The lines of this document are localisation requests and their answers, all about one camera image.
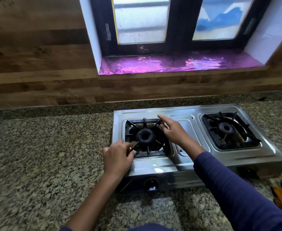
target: window frame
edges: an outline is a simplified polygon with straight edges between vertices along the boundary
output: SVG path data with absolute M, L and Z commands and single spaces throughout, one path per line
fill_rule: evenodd
M 112 0 L 91 0 L 102 55 L 128 56 L 172 54 L 189 50 L 243 49 L 271 0 L 253 1 L 234 39 L 193 41 L 202 2 L 203 0 L 170 0 L 165 42 L 118 44 Z M 253 18 L 255 20 L 251 29 L 244 34 Z

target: stainless steel gas stove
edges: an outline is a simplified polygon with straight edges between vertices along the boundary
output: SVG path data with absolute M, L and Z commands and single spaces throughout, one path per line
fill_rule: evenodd
M 118 193 L 204 186 L 193 161 L 170 143 L 158 114 L 179 121 L 187 133 L 229 169 L 248 180 L 282 173 L 282 152 L 238 104 L 114 111 L 112 142 L 134 145 L 134 162 Z

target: wood plank wallpaper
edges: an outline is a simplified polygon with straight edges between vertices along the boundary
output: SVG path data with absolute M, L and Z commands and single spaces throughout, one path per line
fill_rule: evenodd
M 98 76 L 79 0 L 0 0 L 0 109 L 282 90 L 267 67 Z

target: black burner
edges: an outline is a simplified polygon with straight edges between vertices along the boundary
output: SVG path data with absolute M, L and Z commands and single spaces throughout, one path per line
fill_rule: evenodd
M 170 153 L 167 137 L 158 127 L 160 119 L 127 120 L 125 142 L 134 144 L 135 158 L 161 156 Z
M 259 140 L 249 129 L 249 124 L 235 113 L 204 114 L 202 117 L 216 146 L 222 150 L 240 150 L 260 146 Z

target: person's left hand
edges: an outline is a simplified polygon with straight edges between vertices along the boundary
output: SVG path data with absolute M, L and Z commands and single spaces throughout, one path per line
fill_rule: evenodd
M 110 147 L 102 150 L 104 161 L 104 174 L 122 179 L 134 160 L 134 151 L 127 156 L 127 151 L 132 147 L 131 143 L 119 140 Z

